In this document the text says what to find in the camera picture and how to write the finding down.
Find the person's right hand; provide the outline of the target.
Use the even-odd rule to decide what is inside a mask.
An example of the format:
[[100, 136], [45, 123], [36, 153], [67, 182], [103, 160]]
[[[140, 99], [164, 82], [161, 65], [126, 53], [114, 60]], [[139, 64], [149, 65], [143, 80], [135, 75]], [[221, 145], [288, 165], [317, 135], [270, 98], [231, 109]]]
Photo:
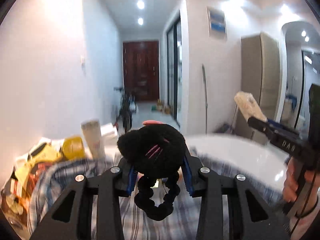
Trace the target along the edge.
[[[296, 191], [298, 189], [298, 183], [295, 180], [295, 170], [296, 170], [296, 163], [293, 157], [290, 158], [290, 161], [287, 165], [287, 172], [286, 172], [286, 179], [284, 181], [284, 188], [283, 188], [283, 199], [285, 202], [295, 202], [297, 199]], [[298, 216], [304, 216], [309, 211], [311, 211], [317, 204], [317, 192], [319, 189], [319, 173], [316, 175], [312, 191], [310, 193], [310, 197], [308, 203], [303, 209], [304, 204], [297, 210]]]

